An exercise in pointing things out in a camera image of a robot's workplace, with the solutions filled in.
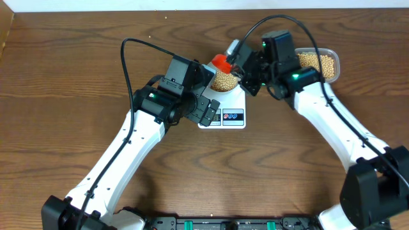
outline wooden table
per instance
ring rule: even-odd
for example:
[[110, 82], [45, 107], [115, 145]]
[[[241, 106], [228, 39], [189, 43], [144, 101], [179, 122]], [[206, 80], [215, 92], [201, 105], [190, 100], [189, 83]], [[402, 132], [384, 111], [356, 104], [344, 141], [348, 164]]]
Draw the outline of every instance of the wooden table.
[[[120, 43], [131, 36], [204, 63], [264, 16], [304, 21], [336, 51], [340, 100], [391, 146], [409, 147], [409, 10], [251, 10], [18, 13], [0, 67], [0, 228], [41, 228], [50, 195], [88, 173], [128, 111]], [[291, 22], [297, 47], [310, 47]], [[129, 43], [134, 89], [165, 73], [170, 57]], [[180, 216], [317, 214], [338, 203], [345, 172], [303, 117], [265, 91], [247, 97], [244, 130], [200, 130], [187, 119], [145, 158], [117, 209]], [[409, 227], [409, 213], [392, 219]]]

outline white kitchen scale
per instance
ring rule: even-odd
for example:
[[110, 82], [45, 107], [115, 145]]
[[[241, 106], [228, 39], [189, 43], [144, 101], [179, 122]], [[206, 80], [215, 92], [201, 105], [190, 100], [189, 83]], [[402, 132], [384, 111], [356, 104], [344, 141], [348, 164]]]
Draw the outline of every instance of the white kitchen scale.
[[[237, 43], [238, 40], [233, 41], [225, 54], [230, 55]], [[208, 66], [214, 70], [217, 69], [212, 63], [209, 63]], [[199, 128], [244, 128], [246, 124], [245, 92], [241, 89], [240, 85], [237, 84], [234, 89], [227, 92], [217, 92], [212, 90], [209, 86], [204, 90], [203, 96], [210, 100], [217, 100], [220, 102], [220, 105], [210, 125], [205, 127], [199, 124]]]

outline clear plastic container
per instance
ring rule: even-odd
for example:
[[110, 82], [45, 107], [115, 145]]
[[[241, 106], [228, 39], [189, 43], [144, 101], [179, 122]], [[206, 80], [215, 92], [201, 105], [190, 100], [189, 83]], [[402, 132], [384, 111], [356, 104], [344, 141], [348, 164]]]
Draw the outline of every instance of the clear plastic container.
[[[333, 83], [335, 82], [339, 74], [341, 73], [341, 66], [339, 64], [339, 57], [337, 53], [335, 53], [333, 50], [330, 49], [325, 49], [325, 48], [318, 48], [320, 55], [327, 55], [328, 57], [332, 58], [334, 60], [334, 74], [335, 77], [331, 79], [325, 79], [328, 83]], [[303, 53], [311, 53], [311, 54], [316, 54], [314, 48], [297, 48], [295, 49], [296, 54], [303, 54]]]

